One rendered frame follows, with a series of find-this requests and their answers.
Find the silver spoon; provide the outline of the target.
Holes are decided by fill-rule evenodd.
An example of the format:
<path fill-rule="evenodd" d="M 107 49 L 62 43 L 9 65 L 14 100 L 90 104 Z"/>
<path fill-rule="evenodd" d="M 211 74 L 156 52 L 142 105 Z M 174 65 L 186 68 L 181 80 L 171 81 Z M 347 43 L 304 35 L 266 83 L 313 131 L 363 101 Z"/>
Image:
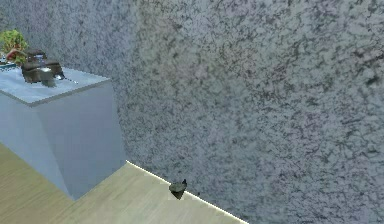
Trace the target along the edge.
<path fill-rule="evenodd" d="M 56 78 L 57 80 L 67 80 L 67 81 L 71 81 L 71 82 L 73 82 L 73 83 L 75 83 L 75 84 L 78 84 L 77 81 L 74 81 L 74 80 L 72 80 L 72 79 L 66 78 L 64 75 L 55 75 L 55 78 Z"/>

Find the green house plant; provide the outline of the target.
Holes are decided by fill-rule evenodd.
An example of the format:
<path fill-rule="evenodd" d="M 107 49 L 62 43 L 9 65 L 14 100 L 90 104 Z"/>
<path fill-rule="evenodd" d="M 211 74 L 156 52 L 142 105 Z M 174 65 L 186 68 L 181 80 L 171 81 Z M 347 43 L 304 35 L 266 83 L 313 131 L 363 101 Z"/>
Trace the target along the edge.
<path fill-rule="evenodd" d="M 21 32 L 16 29 L 0 32 L 0 51 L 5 54 L 5 59 L 16 65 L 26 62 L 25 50 L 29 47 Z"/>

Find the small black floor object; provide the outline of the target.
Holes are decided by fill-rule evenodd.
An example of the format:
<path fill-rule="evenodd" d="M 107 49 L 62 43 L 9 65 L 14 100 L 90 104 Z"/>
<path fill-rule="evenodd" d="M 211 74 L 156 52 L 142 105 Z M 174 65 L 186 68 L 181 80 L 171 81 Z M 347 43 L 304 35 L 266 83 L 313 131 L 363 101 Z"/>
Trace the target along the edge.
<path fill-rule="evenodd" d="M 169 186 L 169 191 L 171 192 L 171 194 L 177 198 L 178 200 L 180 200 L 184 194 L 184 191 L 186 190 L 187 188 L 187 180 L 184 179 L 182 182 L 175 182 L 175 183 L 172 183 L 170 186 Z"/>

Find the pale blue kitchen counter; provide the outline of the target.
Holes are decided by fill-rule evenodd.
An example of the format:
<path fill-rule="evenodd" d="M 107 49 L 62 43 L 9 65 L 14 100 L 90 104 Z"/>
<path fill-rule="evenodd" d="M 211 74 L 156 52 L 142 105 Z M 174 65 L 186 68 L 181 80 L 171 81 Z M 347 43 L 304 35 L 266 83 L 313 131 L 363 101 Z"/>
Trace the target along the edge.
<path fill-rule="evenodd" d="M 65 68 L 55 87 L 0 72 L 0 143 L 77 200 L 126 164 L 109 78 Z"/>

